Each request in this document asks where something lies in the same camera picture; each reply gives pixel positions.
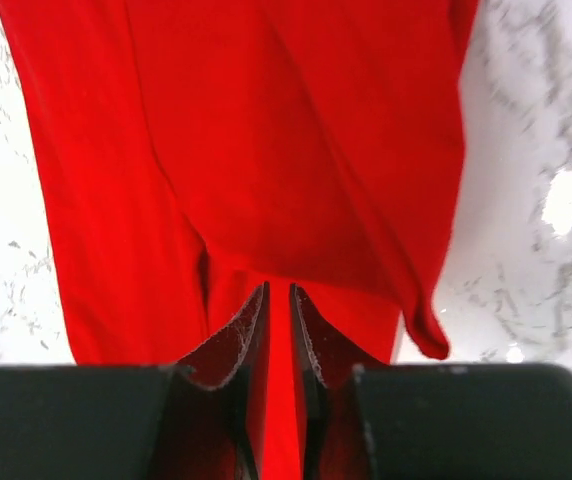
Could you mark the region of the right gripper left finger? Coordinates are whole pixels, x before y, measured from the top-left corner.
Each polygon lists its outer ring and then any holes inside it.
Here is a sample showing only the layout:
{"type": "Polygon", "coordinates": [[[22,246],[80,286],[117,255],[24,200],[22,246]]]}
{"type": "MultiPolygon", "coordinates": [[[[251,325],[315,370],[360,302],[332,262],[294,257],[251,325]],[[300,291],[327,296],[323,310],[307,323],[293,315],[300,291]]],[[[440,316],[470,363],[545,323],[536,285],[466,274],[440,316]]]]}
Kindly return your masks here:
{"type": "Polygon", "coordinates": [[[172,369],[155,445],[157,479],[257,479],[246,427],[264,337],[267,283],[172,369]]]}

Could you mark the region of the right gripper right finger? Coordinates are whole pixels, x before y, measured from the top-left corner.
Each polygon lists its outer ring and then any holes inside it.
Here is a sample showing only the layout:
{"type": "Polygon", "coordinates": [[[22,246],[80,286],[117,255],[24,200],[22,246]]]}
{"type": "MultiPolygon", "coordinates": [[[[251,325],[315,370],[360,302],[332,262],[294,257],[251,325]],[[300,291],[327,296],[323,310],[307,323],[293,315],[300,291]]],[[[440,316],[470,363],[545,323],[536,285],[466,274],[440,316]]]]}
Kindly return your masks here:
{"type": "Polygon", "coordinates": [[[354,368],[381,363],[327,322],[302,287],[290,288],[290,304],[306,407],[303,477],[368,479],[354,368]]]}

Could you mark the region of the red t shirt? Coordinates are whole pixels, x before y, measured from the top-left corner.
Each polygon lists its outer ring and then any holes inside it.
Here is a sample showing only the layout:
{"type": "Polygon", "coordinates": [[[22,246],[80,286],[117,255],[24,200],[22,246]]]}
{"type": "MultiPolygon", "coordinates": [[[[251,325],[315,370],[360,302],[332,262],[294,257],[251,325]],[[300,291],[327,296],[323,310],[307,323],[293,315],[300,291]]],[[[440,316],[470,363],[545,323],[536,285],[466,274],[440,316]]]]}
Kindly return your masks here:
{"type": "Polygon", "coordinates": [[[371,358],[432,297],[474,1],[1,1],[80,365],[170,364],[268,287],[263,479],[304,473],[294,293],[371,358]]]}

